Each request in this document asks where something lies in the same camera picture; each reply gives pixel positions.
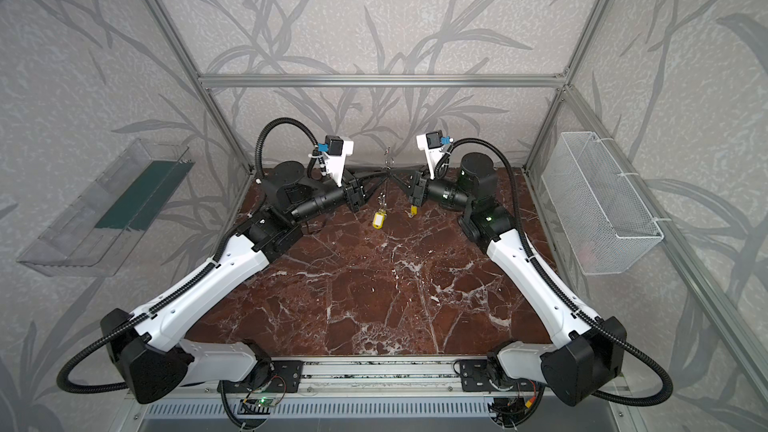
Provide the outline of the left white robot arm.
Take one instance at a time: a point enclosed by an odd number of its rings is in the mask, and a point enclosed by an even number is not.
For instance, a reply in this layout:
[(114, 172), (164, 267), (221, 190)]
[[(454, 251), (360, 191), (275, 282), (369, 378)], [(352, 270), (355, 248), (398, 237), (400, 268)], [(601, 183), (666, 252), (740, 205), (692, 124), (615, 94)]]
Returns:
[(107, 332), (130, 319), (142, 320), (107, 346), (136, 400), (152, 403), (179, 386), (210, 381), (264, 380), (270, 357), (255, 343), (204, 344), (187, 339), (187, 332), (242, 282), (285, 254), (302, 237), (303, 223), (342, 205), (359, 210), (372, 195), (365, 183), (386, 175), (345, 170), (335, 182), (308, 177), (297, 161), (278, 164), (260, 181), (261, 207), (229, 232), (213, 257), (133, 312), (117, 309), (105, 317)]

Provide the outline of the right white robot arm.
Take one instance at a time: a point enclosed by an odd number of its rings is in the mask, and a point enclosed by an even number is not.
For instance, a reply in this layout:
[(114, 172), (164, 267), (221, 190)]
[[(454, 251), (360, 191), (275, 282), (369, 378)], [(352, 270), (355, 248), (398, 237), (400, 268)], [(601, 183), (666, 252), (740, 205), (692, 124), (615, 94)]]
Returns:
[(616, 398), (601, 389), (621, 372), (624, 326), (614, 317), (602, 319), (542, 260), (517, 213), (497, 200), (490, 157), (468, 154), (453, 180), (426, 169), (396, 182), (414, 207), (434, 201), (458, 212), (461, 231), (512, 280), (549, 335), (547, 345), (516, 340), (489, 353), (488, 375), (496, 386), (527, 379), (546, 385), (569, 406), (589, 396)]

